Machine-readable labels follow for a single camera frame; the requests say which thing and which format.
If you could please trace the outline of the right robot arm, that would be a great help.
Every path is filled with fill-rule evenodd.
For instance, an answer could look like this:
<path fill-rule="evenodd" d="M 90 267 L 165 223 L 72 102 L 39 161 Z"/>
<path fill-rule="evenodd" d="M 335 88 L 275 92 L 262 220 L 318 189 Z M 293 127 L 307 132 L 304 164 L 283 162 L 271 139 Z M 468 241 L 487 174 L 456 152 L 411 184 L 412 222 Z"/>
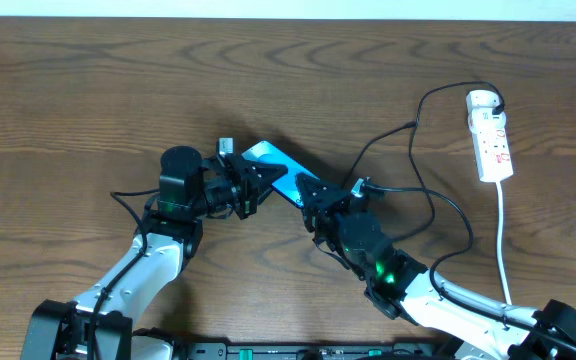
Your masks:
<path fill-rule="evenodd" d="M 511 305 L 455 285 L 393 246 L 368 210 L 373 184 L 357 196 L 307 174 L 296 177 L 306 229 L 365 282 L 365 296 L 390 319 L 450 334 L 495 359 L 576 359 L 576 309 Z"/>

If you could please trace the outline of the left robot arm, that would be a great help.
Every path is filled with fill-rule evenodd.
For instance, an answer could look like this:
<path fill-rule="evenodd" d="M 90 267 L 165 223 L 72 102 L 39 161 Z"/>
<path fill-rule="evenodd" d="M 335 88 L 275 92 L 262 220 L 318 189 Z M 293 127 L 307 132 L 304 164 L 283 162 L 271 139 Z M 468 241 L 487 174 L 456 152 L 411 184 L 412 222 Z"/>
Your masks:
<path fill-rule="evenodd" d="M 159 185 L 136 223 L 127 253 L 87 291 L 69 302 L 43 301 L 32 313 L 24 359 L 183 359 L 183 343 L 157 329 L 135 329 L 156 295 L 195 256 L 206 218 L 256 213 L 284 165 L 247 160 L 227 142 L 203 158 L 177 146 L 161 156 Z"/>

